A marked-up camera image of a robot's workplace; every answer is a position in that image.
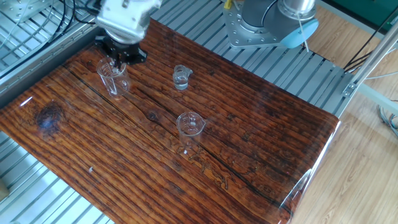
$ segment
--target water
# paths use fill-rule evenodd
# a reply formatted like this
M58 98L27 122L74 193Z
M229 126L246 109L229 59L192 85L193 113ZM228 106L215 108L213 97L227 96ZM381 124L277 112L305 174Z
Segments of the water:
M184 90L188 87L188 77L177 77L174 79L174 86L178 90Z

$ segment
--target cable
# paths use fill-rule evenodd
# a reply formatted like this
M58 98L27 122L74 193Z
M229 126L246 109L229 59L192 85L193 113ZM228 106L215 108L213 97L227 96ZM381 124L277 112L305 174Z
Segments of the cable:
M388 74L385 74L385 75L379 75L379 76L376 76L376 77L365 78L365 80L377 79L377 78L387 77L387 76L395 75L395 74L398 74L398 72L388 73Z
M383 21L383 23L379 26L379 28L373 32L372 36L365 42L365 44L360 48L360 50L354 55L354 57L351 58L351 60L346 64L346 66L343 68L344 70L349 70L347 69L350 65L352 65L354 62L353 60L361 53L361 51L367 46L368 43L373 39L373 37L382 29L382 27L387 23L387 21L398 11L398 6L387 16L387 18Z
M63 24L63 22L64 22L64 20L65 20L65 14L66 14L66 12L67 12L67 4L66 4L65 1L66 1L66 0L63 0L63 13L62 13L61 21L60 21L60 23L58 24L58 27L57 27L57 29L55 30L54 34L51 36L49 42L51 42L52 39L55 37L55 35L60 31L60 29L61 29L61 27L62 27L62 24Z
M266 12L264 13L264 15L262 16L262 20L261 23L264 25L264 20L266 19L266 15L268 13L268 11L273 7L273 5L277 2L278 0L275 0L271 3L271 5L268 6Z
M392 120L396 118L397 116L392 114L389 119L387 119L386 113L384 112L384 108L382 108L380 105L378 105L379 108L379 117L381 118L381 121L386 124L389 128L391 128L392 132L398 137L398 130L397 127L394 125Z
M24 9L24 12L21 15L21 18L17 21L17 23L14 25L14 27L11 29L10 33L8 33L7 37L4 39L3 43L0 45L0 49L4 46L4 44L6 44L6 42L8 41L8 38L10 38L12 32L14 31L14 29L19 25L19 22L21 21L21 19L24 17L27 6L30 4L32 0L29 0L29 2L27 2L26 7Z
M300 16L299 16L298 13L297 13L297 19L298 19L298 23L300 24L301 34L303 35L305 48L307 49L307 53L309 53L309 52L310 52L310 49L308 48L307 38L305 37L303 25L301 25Z
M92 10L92 9L90 9L90 8L87 6L89 2L90 2L90 0L86 2L85 7L86 7L87 9L89 9L89 10ZM78 21L78 22L80 22L80 23L82 23L82 24L91 24L91 25L94 25L94 24L95 24L95 22L83 21L83 20L80 20L79 18L77 18L76 10L75 10L75 8L76 8L76 2L75 2L75 0L73 0L73 8L74 8L74 10L73 10L73 13L72 13L72 14L73 14L73 18L74 18L76 21Z
M386 56L387 54L389 54L389 53L391 53L391 52L393 52L393 51L395 51L395 50L396 50L396 48L390 49L384 56ZM352 67L350 67L350 68L347 68L347 69L345 70L345 72L350 72L350 73L352 73L352 72L354 72L355 70L361 68L362 65L361 65L361 66L358 66L358 67L356 67L356 66L359 65L359 64L361 64L361 63L363 63L366 59L368 59L368 58L365 58L364 60L360 61L359 63L355 64L354 66L352 66Z

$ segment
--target metal mounting plate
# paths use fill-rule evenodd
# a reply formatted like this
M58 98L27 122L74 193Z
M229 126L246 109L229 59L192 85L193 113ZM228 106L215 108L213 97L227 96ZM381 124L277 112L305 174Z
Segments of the metal mounting plate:
M0 11L14 22L25 22L38 12L49 7L52 0L0 0Z
M239 2L239 9L233 4L231 9L223 9L225 27L231 46L236 49L282 46L265 28L255 32L245 29L242 19L243 2Z

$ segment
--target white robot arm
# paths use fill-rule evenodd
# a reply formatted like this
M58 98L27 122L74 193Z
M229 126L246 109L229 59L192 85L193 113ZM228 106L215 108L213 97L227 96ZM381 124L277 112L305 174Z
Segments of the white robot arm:
M146 52L139 42L146 35L150 14L158 9L163 0L105 0L95 22L106 34L97 36L95 44L109 57L115 66L144 62Z

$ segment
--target white cable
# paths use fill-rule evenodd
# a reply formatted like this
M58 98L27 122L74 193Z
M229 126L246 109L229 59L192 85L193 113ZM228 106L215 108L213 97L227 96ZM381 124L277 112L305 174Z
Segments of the white cable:
M14 31L14 29L19 25L19 21L21 21L21 19L24 17L26 9L28 7L28 5L30 4L32 0L29 0L29 2L27 2L26 7L24 9L24 12L21 15L21 18L18 20L18 22L14 25L14 27L11 29L10 33L8 33L7 37L4 39L3 43L0 45L0 49L4 46L4 44L6 44L6 42L8 41L8 38L10 38L12 32Z
M310 52L310 49L308 48L308 44L307 44L307 38L305 38L305 34L304 34L304 29L303 29L303 25L301 25L301 20L300 20L300 16L297 13L297 18L298 18L298 23L300 24L300 28L301 28L301 34L303 35L303 39L304 39L304 45L305 48L307 49L307 53Z
M382 78L382 77L387 77L387 76L395 75L395 74L398 74L398 72L388 73L388 74L380 75L380 76L377 76L377 77L365 78L365 80L376 79L376 78Z

